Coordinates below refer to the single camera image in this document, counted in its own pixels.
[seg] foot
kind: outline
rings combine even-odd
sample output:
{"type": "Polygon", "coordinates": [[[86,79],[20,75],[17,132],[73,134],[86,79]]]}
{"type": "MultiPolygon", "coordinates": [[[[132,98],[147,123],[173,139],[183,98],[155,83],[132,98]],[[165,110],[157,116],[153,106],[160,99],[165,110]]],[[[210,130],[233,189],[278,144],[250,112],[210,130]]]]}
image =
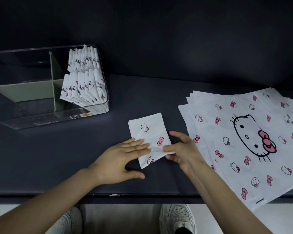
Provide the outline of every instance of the foot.
{"type": "Polygon", "coordinates": [[[82,214],[73,206],[57,220],[57,222],[46,232],[46,234],[81,234],[82,214]]]}
{"type": "Polygon", "coordinates": [[[163,204],[160,209],[160,233],[174,234],[185,227],[196,234],[194,216],[187,204],[163,204]]]}

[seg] left hand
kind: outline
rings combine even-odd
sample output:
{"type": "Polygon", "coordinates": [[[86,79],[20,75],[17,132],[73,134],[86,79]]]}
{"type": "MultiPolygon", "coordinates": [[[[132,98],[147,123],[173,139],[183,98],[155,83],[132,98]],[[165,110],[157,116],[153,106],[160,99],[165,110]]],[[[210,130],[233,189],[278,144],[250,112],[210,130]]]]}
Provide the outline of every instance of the left hand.
{"type": "Polygon", "coordinates": [[[132,178],[144,179],[139,171],[127,171],[125,165],[138,157],[151,152],[149,143],[142,144],[144,139],[135,141],[131,138],[108,148],[88,169],[92,170],[100,184],[114,184],[132,178]]]}

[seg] right hand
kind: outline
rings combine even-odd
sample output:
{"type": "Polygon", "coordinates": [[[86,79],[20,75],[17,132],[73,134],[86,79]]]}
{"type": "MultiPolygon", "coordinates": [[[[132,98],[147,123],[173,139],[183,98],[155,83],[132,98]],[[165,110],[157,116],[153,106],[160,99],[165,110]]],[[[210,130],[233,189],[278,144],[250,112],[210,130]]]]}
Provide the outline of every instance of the right hand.
{"type": "Polygon", "coordinates": [[[183,143],[165,145],[163,147],[165,152],[176,152],[175,154],[167,154],[166,158],[179,163],[186,175],[189,176],[193,172],[191,165],[206,164],[195,142],[189,136],[177,131],[170,131],[169,134],[180,138],[183,143]]]}

